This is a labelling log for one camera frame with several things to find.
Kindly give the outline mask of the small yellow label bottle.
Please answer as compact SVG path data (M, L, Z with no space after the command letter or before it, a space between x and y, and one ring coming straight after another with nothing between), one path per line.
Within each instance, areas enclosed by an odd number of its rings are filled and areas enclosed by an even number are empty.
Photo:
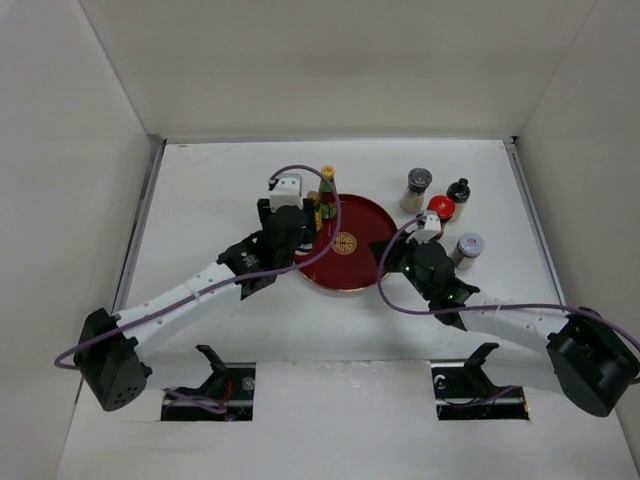
M318 192L309 191L306 195L306 198L313 204L315 229L317 233L320 233L322 230L323 220Z

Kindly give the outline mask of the green label sauce bottle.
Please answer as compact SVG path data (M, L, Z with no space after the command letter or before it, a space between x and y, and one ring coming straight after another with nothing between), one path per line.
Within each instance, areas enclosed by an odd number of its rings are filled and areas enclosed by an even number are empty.
M336 216L336 199L333 193L335 169L327 165L321 169L323 178L319 184L320 213L323 220L331 220Z

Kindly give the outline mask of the red lid sauce jar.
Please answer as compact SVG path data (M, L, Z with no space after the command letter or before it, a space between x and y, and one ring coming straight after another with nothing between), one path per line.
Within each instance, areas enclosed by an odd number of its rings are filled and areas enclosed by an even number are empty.
M427 209L435 212L440 223L444 225L453 219L456 212L456 204L446 195L436 195L430 199Z

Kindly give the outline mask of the grey lid spice shaker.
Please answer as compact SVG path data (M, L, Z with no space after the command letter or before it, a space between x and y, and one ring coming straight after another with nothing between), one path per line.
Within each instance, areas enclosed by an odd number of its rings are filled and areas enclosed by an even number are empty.
M431 185L433 176L425 168L412 168L407 174L407 186L400 199L400 207L409 214L422 211L424 195Z

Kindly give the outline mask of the silver lid pepper jar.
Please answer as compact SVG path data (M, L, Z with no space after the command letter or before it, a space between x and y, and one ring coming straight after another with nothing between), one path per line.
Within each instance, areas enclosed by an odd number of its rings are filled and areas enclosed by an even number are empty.
M485 243L481 235L474 232L462 234L451 252L454 267L468 270L484 251Z

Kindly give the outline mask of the tall silver lid jar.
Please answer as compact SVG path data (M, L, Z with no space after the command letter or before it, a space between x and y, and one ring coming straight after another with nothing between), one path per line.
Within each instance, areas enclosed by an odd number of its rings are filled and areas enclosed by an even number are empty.
M314 243L311 241L303 242L297 247L296 254L308 255L312 251L313 246L314 246Z

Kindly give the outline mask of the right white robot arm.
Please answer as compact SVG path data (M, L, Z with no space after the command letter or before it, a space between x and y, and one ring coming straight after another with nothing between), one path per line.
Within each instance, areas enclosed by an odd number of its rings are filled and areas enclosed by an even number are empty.
M540 389L563 394L582 411L606 417L639 382L639 360L616 325L588 308L506 304L456 276L437 242L401 232L369 245L377 267L399 273L428 304L425 315L464 332L490 335L544 358L553 380Z

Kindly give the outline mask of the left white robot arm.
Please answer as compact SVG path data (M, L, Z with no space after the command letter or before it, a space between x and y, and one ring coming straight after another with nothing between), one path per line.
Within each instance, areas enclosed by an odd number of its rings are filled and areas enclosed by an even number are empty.
M235 306L291 271L299 251L316 237L310 199L298 206L272 208L259 200L261 230L228 247L217 260L183 284L136 307L114 314L89 314L73 363L103 410L123 408L136 399L153 370L151 354L214 306Z

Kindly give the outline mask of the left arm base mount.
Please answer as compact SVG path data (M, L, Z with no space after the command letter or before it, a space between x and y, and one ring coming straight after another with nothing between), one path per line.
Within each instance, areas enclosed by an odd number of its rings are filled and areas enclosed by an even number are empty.
M211 373L196 388L164 389L160 420L165 422L248 422L253 419L257 367L255 363L226 363L208 345L196 350L209 362Z

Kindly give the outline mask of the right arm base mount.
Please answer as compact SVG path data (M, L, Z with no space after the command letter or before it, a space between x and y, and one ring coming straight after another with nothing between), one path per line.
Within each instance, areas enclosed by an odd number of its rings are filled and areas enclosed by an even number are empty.
M497 343L484 343L464 359L430 363L440 421L529 420L521 386L495 385L483 371Z

